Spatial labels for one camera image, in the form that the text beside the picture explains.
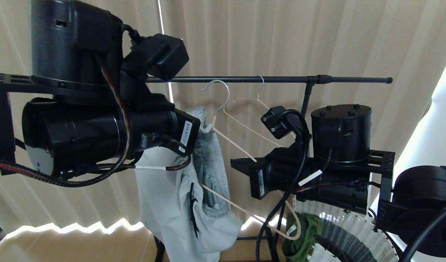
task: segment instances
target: clothing tag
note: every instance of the clothing tag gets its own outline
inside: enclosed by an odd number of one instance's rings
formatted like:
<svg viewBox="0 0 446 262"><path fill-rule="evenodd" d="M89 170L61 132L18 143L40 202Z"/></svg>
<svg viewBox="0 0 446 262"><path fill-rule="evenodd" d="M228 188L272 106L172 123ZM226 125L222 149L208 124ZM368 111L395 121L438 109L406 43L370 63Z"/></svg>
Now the clothing tag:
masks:
<svg viewBox="0 0 446 262"><path fill-rule="evenodd" d="M298 228L298 226L296 224L292 225L288 231L286 231L287 235L290 235L294 230L296 230Z"/></svg>
<svg viewBox="0 0 446 262"><path fill-rule="evenodd" d="M260 196L265 195L265 186L263 186L263 170L258 171L258 186L260 188Z"/></svg>
<svg viewBox="0 0 446 262"><path fill-rule="evenodd" d="M186 121L184 123L183 134L181 135L181 144L183 144L185 146L188 145L189 136L191 135L191 129L192 129L192 123L189 121ZM179 149L179 151L181 151L183 153L186 152L186 150L181 146L178 149Z"/></svg>

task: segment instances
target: curtain fold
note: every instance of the curtain fold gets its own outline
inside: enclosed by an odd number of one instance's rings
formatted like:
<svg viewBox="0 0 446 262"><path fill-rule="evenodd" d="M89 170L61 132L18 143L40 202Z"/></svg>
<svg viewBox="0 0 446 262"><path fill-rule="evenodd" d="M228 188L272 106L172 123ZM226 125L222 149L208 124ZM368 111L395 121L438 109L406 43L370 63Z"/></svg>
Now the curtain fold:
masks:
<svg viewBox="0 0 446 262"><path fill-rule="evenodd" d="M190 61L181 76L332 76L393 77L391 85L330 83L313 88L309 114L328 104L361 103L373 109L372 148L398 156L431 101L446 65L446 0L440 1L206 1L206 0L90 0L109 10L142 35L161 31L183 38ZM29 1L0 0L0 72L26 74L30 68ZM124 53L130 46L124 39ZM167 84L149 85L168 95ZM215 84L173 84L180 109L205 106L210 121L226 99L226 89ZM296 83L232 83L231 100L256 98L268 106L300 109L304 85ZM33 94L11 94L15 135L24 104ZM266 108L253 100L227 106L230 115L271 140L260 122ZM220 112L216 128L253 156L274 147ZM278 144L288 146L292 136ZM231 199L265 216L279 196L251 198L248 177L230 168L231 158L245 157L220 138L228 172ZM30 166L26 153L18 162ZM109 227L120 218L138 221L135 176L125 171L86 188L61 188L21 175L0 176L0 225L7 232L21 225L53 222L89 226L101 221ZM239 217L243 221L245 214Z"/></svg>

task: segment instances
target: green garment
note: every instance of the green garment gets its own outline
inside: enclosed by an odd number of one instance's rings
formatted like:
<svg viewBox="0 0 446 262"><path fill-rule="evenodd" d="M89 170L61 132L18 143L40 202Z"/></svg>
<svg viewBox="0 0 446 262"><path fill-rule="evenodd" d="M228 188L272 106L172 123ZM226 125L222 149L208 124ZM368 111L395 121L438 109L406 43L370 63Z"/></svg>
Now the green garment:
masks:
<svg viewBox="0 0 446 262"><path fill-rule="evenodd" d="M306 262L307 255L312 255L315 238L322 233L322 220L318 215L296 213L301 222L301 236L297 240L283 239L281 249L292 262ZM286 231L290 237L298 232L296 220L292 213L286 219Z"/></svg>

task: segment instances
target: cylindrical motor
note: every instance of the cylindrical motor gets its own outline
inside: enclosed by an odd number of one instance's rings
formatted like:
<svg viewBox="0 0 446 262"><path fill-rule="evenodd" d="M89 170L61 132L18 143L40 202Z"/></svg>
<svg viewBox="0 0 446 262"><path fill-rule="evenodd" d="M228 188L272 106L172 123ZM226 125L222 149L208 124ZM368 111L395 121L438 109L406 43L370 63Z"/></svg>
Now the cylindrical motor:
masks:
<svg viewBox="0 0 446 262"><path fill-rule="evenodd" d="M326 106L312 112L314 159L354 165L370 156L371 108L359 104Z"/></svg>
<svg viewBox="0 0 446 262"><path fill-rule="evenodd" d="M173 114L128 111L132 129L129 154L144 150L144 133L180 136ZM126 139L115 107L69 106L47 98L35 98L26 104L22 128L35 169L53 176L80 163L92 165L118 156Z"/></svg>
<svg viewBox="0 0 446 262"><path fill-rule="evenodd" d="M94 53L105 58L119 85L123 22L109 11L74 0L31 1L32 81L82 91L109 92ZM112 99L55 96L62 103L94 106Z"/></svg>

